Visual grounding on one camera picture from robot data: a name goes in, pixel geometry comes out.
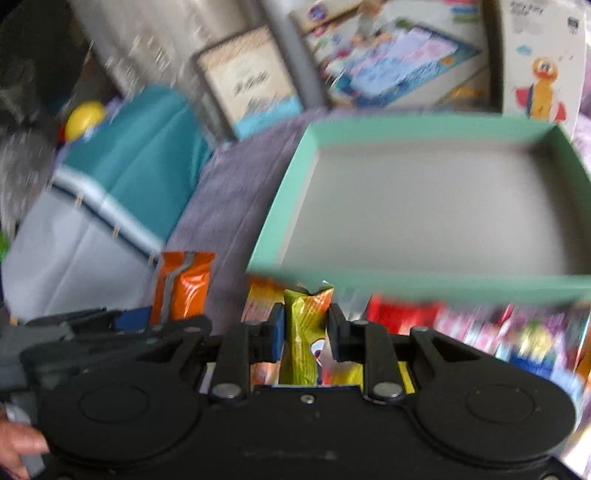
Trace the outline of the person's left hand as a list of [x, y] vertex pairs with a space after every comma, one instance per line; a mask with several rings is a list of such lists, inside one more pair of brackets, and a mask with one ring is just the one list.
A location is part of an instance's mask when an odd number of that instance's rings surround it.
[[35, 428], [11, 422], [1, 410], [1, 469], [13, 479], [29, 479], [25, 456], [45, 455], [49, 448], [44, 436]]

